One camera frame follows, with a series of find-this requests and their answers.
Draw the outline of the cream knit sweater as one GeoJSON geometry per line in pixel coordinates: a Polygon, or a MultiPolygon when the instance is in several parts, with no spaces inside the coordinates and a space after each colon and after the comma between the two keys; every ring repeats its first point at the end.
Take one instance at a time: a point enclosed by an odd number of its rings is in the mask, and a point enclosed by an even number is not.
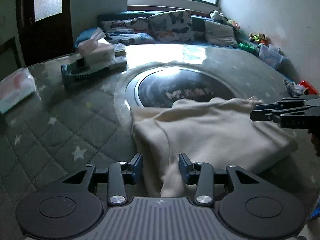
{"type": "Polygon", "coordinates": [[[194,193],[183,183],[178,158],[185,153],[224,169],[238,165],[260,173],[295,152],[297,141],[274,122],[253,122],[249,115],[262,104],[256,97],[208,102],[182,99],[170,108],[133,108],[132,137],[143,155],[143,178],[152,197],[194,193]]]}

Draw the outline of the red toy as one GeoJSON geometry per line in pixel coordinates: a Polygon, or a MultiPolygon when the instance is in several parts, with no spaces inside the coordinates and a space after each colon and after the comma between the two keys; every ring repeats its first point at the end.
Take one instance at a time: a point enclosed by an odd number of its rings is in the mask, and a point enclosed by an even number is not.
{"type": "Polygon", "coordinates": [[[308,81],[302,80],[299,83],[301,86],[303,86],[307,91],[309,95],[318,95],[319,91],[313,87],[313,85],[311,83],[309,83],[308,81]]]}

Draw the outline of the clear plastic storage box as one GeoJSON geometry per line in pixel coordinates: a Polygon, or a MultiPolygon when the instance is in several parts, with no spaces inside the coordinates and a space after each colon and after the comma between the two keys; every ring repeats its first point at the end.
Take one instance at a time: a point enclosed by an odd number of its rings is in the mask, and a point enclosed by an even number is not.
{"type": "Polygon", "coordinates": [[[285,56],[263,44],[259,45],[258,57],[273,69],[278,69],[280,65],[286,60],[285,56]]]}

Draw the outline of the green plastic toy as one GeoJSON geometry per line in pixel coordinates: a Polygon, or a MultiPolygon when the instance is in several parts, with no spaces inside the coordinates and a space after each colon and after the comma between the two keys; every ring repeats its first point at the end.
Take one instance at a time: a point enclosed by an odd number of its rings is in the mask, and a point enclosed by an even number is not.
{"type": "Polygon", "coordinates": [[[251,54],[255,54],[256,51],[256,48],[254,46],[243,42],[239,43],[239,48],[251,54]]]}

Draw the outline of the colourful plush toys pile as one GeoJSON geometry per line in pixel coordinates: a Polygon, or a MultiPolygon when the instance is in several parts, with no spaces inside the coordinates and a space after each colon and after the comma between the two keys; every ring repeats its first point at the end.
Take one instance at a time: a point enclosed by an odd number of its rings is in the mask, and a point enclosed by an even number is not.
{"type": "Polygon", "coordinates": [[[265,46],[268,46],[270,44],[270,39],[268,38],[267,35],[262,34],[262,33],[249,33],[248,37],[250,42],[256,43],[256,44],[263,44],[265,46]]]}

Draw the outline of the grey quilted star table cover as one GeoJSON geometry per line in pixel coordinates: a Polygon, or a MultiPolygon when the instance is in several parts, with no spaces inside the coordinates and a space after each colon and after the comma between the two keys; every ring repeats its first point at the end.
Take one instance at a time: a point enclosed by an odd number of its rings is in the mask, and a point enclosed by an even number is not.
{"type": "MultiPolygon", "coordinates": [[[[61,65],[77,55],[35,65],[29,70],[37,91],[1,117],[1,239],[22,239],[15,212],[32,192],[92,163],[107,168],[138,153],[125,90],[145,70],[179,66],[210,74],[234,92],[273,103],[287,97],[283,76],[240,49],[181,44],[126,48],[126,69],[116,69],[65,90],[61,65]]],[[[295,152],[256,173],[298,197],[308,212],[319,199],[319,158],[304,129],[285,129],[298,143],[295,152]]],[[[145,183],[129,196],[150,196],[145,183]]]]}

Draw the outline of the black round induction cooktop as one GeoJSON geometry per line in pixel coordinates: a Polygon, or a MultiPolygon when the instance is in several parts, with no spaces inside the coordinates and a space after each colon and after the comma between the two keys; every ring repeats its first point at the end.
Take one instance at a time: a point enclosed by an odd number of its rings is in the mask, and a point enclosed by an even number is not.
{"type": "Polygon", "coordinates": [[[170,108],[177,100],[208,102],[229,100],[234,92],[224,82],[192,68],[171,66],[145,70],[135,76],[125,90],[131,106],[170,108]]]}

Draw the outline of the panda plush toy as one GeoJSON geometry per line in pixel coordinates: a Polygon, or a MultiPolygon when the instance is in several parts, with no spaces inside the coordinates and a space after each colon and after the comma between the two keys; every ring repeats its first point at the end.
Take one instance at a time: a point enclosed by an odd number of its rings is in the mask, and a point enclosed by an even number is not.
{"type": "Polygon", "coordinates": [[[218,10],[213,10],[209,13],[209,16],[212,20],[219,23],[226,23],[228,20],[224,16],[223,13],[219,12],[218,10]]]}

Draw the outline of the blue sofa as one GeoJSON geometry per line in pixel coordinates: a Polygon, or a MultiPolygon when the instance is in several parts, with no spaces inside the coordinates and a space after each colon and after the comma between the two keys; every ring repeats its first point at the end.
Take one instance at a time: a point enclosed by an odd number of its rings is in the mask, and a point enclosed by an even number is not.
{"type": "Polygon", "coordinates": [[[176,43],[242,49],[280,72],[289,64],[289,59],[269,43],[266,35],[246,36],[231,20],[195,16],[189,9],[99,15],[98,27],[109,43],[126,46],[176,43]]]}

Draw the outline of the butterfly print pillow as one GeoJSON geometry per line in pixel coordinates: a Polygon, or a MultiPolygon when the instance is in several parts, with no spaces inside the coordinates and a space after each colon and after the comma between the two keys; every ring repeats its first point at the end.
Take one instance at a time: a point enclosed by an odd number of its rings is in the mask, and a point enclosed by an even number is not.
{"type": "Polygon", "coordinates": [[[194,39],[191,10],[176,10],[149,17],[152,35],[159,42],[189,42],[194,39]]]}
{"type": "Polygon", "coordinates": [[[147,17],[102,21],[98,27],[104,31],[105,39],[111,44],[121,43],[130,46],[156,43],[156,40],[150,35],[147,17]]]}

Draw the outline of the teal handheld gripper device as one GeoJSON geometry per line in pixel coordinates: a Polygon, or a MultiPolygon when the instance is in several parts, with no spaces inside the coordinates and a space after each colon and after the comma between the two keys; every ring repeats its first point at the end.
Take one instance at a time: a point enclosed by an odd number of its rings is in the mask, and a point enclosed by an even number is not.
{"type": "Polygon", "coordinates": [[[71,85],[75,83],[95,80],[109,70],[110,67],[106,64],[102,66],[90,66],[84,58],[78,59],[70,64],[62,64],[61,76],[64,89],[69,90],[71,85]]]}

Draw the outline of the pink white tissue pack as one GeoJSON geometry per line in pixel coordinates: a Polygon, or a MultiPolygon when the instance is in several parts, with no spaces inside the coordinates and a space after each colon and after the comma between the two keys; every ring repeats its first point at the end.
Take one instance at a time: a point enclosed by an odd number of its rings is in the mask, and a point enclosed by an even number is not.
{"type": "Polygon", "coordinates": [[[87,65],[114,60],[116,52],[114,45],[107,42],[106,34],[100,28],[95,29],[89,39],[78,45],[78,51],[87,65]]]}

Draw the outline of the white plastic bag with pink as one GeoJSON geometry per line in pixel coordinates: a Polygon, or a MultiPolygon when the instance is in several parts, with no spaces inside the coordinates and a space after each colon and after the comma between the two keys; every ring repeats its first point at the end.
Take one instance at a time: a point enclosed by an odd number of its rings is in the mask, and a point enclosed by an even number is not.
{"type": "Polygon", "coordinates": [[[36,91],[35,81],[28,68],[20,68],[1,81],[1,114],[36,91]]]}

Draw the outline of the left butterfly print pillow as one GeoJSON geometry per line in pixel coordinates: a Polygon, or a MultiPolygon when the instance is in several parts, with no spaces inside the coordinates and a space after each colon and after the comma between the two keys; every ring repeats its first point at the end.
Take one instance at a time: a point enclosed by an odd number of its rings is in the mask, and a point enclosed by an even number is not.
{"type": "Polygon", "coordinates": [[[150,35],[147,17],[102,21],[98,27],[104,31],[105,39],[111,44],[121,43],[130,46],[156,43],[156,40],[150,35]]]}

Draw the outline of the dark wooden door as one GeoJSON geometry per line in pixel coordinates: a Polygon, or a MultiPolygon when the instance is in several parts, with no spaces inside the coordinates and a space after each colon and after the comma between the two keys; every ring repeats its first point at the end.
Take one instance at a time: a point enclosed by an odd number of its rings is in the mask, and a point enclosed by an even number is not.
{"type": "Polygon", "coordinates": [[[16,0],[16,20],[27,67],[73,51],[70,0],[16,0]]]}

